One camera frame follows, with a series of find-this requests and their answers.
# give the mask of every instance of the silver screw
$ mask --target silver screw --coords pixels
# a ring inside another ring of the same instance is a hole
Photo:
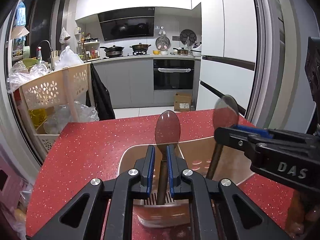
[[[136,170],[136,169],[131,169],[131,170],[128,171],[128,173],[129,173],[129,175],[134,176],[134,175],[137,175],[137,174],[138,174],[138,170]]]
[[[223,180],[221,181],[221,184],[222,184],[223,186],[228,187],[228,186],[231,185],[231,181],[230,181],[230,179],[223,179]]]
[[[92,179],[92,180],[90,181],[91,185],[94,185],[94,186],[99,185],[100,182],[101,182],[101,180],[98,179],[98,178],[94,178],[94,179]]]
[[[193,171],[192,171],[192,170],[189,170],[189,169],[186,169],[186,170],[184,170],[182,173],[183,173],[183,175],[185,175],[185,176],[191,176],[192,173],[193,173]]]

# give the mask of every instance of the chopsticks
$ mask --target chopsticks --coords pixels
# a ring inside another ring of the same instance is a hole
[[[57,50],[51,51],[51,57],[58,57],[58,51]]]

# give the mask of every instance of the countertop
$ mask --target countertop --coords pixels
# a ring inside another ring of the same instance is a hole
[[[213,110],[178,113],[181,141],[213,135]],[[154,144],[159,115],[90,123],[68,123],[56,140],[36,180],[28,206],[26,233],[33,236],[92,178],[116,177],[124,151]],[[251,125],[240,117],[240,124]],[[293,190],[260,175],[239,186],[279,226],[284,228]],[[188,225],[144,228],[134,214],[132,239],[191,239]]]
[[[127,59],[134,59],[134,58],[163,58],[163,59],[194,59],[194,60],[201,60],[201,57],[198,56],[181,56],[181,55],[130,55],[130,56],[122,56],[122,57],[114,57],[114,58],[106,58],[106,59],[98,59],[98,60],[91,60],[89,62],[100,63],[100,62],[107,62],[107,61],[114,61],[114,60],[127,60]]]

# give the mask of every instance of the blue plastic bag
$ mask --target blue plastic bag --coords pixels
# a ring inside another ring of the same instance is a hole
[[[26,6],[24,5],[23,2],[20,2],[17,6],[16,17],[17,17],[17,26],[25,26],[27,24]]]

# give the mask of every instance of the cardboard box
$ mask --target cardboard box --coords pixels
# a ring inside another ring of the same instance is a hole
[[[174,96],[174,110],[177,112],[188,112],[191,109],[192,94],[176,93]]]

